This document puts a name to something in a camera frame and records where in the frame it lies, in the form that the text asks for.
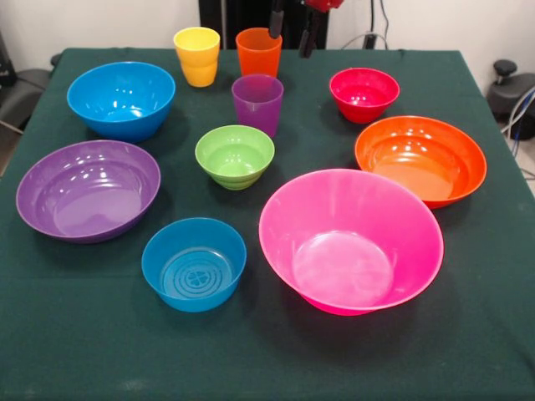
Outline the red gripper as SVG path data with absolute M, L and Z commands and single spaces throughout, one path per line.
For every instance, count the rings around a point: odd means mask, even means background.
M 298 54 L 300 58 L 309 58 L 316 47 L 316 38 L 321 21 L 316 9 L 339 8 L 344 0 L 305 0 L 307 8 L 306 23 L 302 32 Z M 278 38 L 281 35 L 284 18 L 284 0 L 273 0 L 269 19 L 269 35 Z

